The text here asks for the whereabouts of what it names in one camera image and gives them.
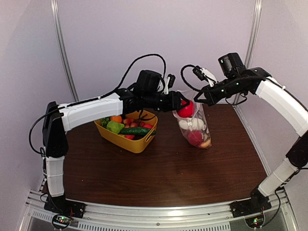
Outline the small red fruit toy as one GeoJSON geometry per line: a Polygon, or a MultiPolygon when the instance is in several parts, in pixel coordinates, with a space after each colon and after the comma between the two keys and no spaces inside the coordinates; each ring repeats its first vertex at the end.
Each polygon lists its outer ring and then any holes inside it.
{"type": "Polygon", "coordinates": [[[194,103],[192,101],[189,102],[190,103],[187,106],[177,111],[179,117],[188,118],[193,116],[195,113],[194,103]]]}

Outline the clear zip top bag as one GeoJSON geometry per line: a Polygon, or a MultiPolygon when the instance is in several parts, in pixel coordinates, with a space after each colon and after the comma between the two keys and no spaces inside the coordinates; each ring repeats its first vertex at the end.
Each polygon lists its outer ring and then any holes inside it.
{"type": "Polygon", "coordinates": [[[199,149],[208,149],[211,146],[211,136],[208,129],[203,105],[195,103],[193,98],[196,92],[193,90],[180,91],[191,103],[179,111],[173,111],[173,116],[183,137],[192,146],[199,149]]]}

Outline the white eggplant toy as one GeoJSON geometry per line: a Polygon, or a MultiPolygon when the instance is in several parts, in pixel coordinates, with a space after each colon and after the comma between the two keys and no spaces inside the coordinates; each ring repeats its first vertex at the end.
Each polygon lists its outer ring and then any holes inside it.
{"type": "Polygon", "coordinates": [[[190,130],[190,131],[192,131],[192,123],[190,121],[181,119],[181,120],[178,121],[178,124],[179,124],[179,127],[182,130],[190,130]]]}

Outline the large red tomato toy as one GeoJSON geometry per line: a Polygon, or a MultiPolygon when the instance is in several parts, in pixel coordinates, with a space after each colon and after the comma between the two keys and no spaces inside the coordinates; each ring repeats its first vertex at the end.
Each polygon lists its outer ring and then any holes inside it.
{"type": "Polygon", "coordinates": [[[188,142],[193,146],[198,146],[203,142],[203,134],[200,131],[191,131],[188,135],[188,142]]]}

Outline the yellow cauliflower toy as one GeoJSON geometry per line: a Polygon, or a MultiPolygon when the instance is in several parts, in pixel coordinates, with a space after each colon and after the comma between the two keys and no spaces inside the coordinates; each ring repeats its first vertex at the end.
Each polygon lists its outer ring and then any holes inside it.
{"type": "Polygon", "coordinates": [[[198,145],[198,148],[200,148],[200,149],[207,149],[209,147],[211,147],[211,140],[210,139],[208,139],[205,142],[202,142],[198,145]]]}

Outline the orange fruit toy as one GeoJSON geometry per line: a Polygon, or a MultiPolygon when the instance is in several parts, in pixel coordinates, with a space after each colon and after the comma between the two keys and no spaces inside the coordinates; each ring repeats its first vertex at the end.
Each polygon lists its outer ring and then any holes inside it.
{"type": "Polygon", "coordinates": [[[110,118],[110,120],[111,120],[111,121],[114,121],[114,122],[117,122],[117,123],[122,123],[122,116],[119,116],[119,115],[117,115],[117,116],[112,116],[112,117],[110,118]]]}

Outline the light green pepper toy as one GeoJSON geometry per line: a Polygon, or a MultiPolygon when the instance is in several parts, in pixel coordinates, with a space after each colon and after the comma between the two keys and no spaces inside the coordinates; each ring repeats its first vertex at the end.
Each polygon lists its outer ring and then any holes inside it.
{"type": "Polygon", "coordinates": [[[110,132],[114,133],[114,134],[119,134],[120,131],[125,127],[124,124],[122,123],[118,123],[115,121],[110,121],[108,122],[106,129],[109,130],[110,132]]]}

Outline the white cabbage toy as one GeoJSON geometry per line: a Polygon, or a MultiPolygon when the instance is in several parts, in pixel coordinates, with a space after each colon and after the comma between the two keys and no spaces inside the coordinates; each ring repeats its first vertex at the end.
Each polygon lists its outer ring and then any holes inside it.
{"type": "Polygon", "coordinates": [[[192,119],[192,130],[207,131],[207,124],[199,118],[192,119]]]}

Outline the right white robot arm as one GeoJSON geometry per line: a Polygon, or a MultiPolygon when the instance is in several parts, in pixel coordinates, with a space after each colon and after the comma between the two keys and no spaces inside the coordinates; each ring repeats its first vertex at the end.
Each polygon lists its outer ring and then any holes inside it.
{"type": "Polygon", "coordinates": [[[266,102],[284,119],[297,140],[279,165],[256,186],[247,201],[247,209],[257,212],[270,194],[286,184],[308,164],[308,109],[284,85],[261,67],[246,68],[239,54],[228,53],[218,59],[225,79],[218,81],[206,68],[196,66],[193,73],[208,85],[197,91],[194,101],[213,106],[236,94],[252,94],[266,102]]]}

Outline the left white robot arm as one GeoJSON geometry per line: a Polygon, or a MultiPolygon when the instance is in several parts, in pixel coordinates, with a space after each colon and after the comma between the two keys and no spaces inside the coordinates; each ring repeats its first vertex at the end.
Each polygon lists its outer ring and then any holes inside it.
{"type": "Polygon", "coordinates": [[[184,108],[189,100],[181,92],[169,90],[168,80],[174,79],[173,75],[163,79],[157,72],[142,70],[137,81],[127,88],[116,88],[104,96],[76,103],[48,104],[42,135],[46,179],[53,209],[59,214],[69,210],[69,202],[63,198],[64,158],[69,149],[67,133],[104,117],[121,116],[145,108],[158,112],[184,108]]]}

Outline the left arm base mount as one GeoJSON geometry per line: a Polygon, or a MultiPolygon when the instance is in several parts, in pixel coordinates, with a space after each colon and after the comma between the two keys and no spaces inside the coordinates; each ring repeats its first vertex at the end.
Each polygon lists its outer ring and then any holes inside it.
{"type": "Polygon", "coordinates": [[[52,198],[47,198],[44,209],[53,212],[51,224],[57,230],[63,230],[70,226],[76,218],[83,218],[86,205],[81,202],[64,200],[61,204],[56,204],[52,198]]]}

